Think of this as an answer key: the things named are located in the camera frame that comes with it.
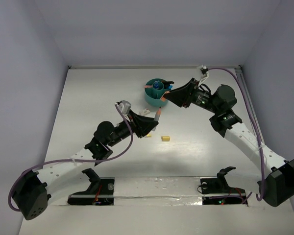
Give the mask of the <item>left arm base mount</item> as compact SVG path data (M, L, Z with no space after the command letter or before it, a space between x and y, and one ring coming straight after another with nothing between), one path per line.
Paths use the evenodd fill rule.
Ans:
M88 177L89 186L68 197L71 206L111 206L114 205L115 178L100 178L92 168L82 171Z

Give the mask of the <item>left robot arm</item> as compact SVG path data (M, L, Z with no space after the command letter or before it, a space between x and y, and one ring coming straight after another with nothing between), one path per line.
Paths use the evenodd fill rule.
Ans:
M100 182L95 166L125 154L135 136L145 137L159 123L155 118L133 111L121 117L123 120L117 125L101 122L91 141L70 158L44 162L25 170L9 191L10 209L32 220L65 196L77 191L95 193Z

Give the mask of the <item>clear orange-tipped highlighter body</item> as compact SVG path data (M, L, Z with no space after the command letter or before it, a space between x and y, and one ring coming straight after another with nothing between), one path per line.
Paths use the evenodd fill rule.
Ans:
M160 115L161 115L161 107L159 107L159 109L157 110L154 117L154 121L159 121Z

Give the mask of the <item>orange highlighter piece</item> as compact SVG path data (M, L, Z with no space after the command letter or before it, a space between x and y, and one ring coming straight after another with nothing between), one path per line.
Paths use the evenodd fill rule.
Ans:
M167 94L169 94L169 93L170 93L170 91L165 91L164 94L161 96L160 100L161 100L162 102L166 102L167 99L166 99L165 96L166 96Z

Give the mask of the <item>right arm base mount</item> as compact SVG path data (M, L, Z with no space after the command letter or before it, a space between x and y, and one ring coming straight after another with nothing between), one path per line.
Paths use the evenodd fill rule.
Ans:
M200 179L196 189L202 194L203 205L247 204L245 190L230 187L225 179L225 176L235 169L235 167L229 166L221 169L214 177L203 177Z

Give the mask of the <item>clear spray bottle blue cap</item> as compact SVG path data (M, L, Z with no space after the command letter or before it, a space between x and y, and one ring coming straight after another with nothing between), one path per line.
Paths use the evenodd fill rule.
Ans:
M154 89L158 89L159 88L159 81L158 80L154 81L153 88Z

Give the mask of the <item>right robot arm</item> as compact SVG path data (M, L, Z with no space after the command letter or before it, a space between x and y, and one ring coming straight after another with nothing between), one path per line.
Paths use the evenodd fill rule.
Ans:
M288 161L259 140L232 110L237 103L234 90L220 85L212 94L205 84L191 79L186 85L164 94L164 98L178 107L197 105L213 113L212 128L240 149L260 170L255 175L240 175L234 166L217 173L216 187L227 192L241 188L256 193L272 207L277 207L294 196L294 160Z

